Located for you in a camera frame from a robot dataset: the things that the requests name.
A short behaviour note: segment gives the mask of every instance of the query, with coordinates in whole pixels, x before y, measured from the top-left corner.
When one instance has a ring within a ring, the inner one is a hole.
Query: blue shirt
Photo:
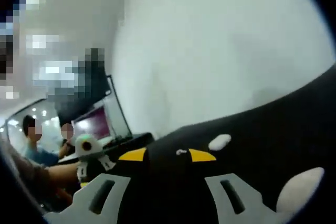
[[[58,163],[58,155],[56,153],[46,151],[41,146],[37,146],[36,150],[32,149],[30,146],[27,146],[25,156],[26,158],[29,158],[30,160],[45,166],[53,166],[57,165]]]

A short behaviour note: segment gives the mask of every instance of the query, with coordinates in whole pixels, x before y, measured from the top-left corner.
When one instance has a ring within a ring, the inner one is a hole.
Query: white wall
[[[127,0],[112,55],[131,130],[155,137],[266,104],[334,63],[311,0]]]

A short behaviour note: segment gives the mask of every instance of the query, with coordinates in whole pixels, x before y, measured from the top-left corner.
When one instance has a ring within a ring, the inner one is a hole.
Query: ceiling
[[[110,74],[110,52],[123,8],[124,0],[26,0],[21,4],[19,17],[13,20],[13,70],[0,81],[0,125],[45,98],[46,81],[61,78],[64,87],[71,85],[73,77],[65,72],[55,77],[46,66],[76,64],[85,57],[86,48],[98,47],[105,49]]]

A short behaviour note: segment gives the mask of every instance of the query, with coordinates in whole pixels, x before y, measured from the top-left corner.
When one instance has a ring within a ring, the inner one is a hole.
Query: gray plastic part
[[[236,192],[245,210],[236,214],[221,182],[228,181]],[[216,204],[218,223],[286,223],[288,215],[276,213],[263,204],[261,194],[235,174],[205,178]]]
[[[75,193],[71,206],[60,213],[49,212],[44,217],[52,224],[117,224],[121,200],[130,179],[128,177],[100,174],[86,187]],[[90,206],[106,181],[112,181],[114,185],[107,195],[101,213],[96,214],[90,210]]]

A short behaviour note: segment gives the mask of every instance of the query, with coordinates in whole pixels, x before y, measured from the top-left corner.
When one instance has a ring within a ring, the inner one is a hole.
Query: desk
[[[104,148],[103,151],[105,154],[109,155],[112,161],[118,160],[118,158],[131,150],[136,150],[138,148],[142,148],[147,146],[148,144],[154,141],[154,138],[151,133],[143,133],[143,134],[135,134],[132,135],[132,138],[128,140],[119,140],[113,142],[113,137],[108,136],[104,137],[98,142]],[[58,161],[59,164],[70,164],[78,161],[78,156],[76,153],[73,153],[69,156],[66,156]]]

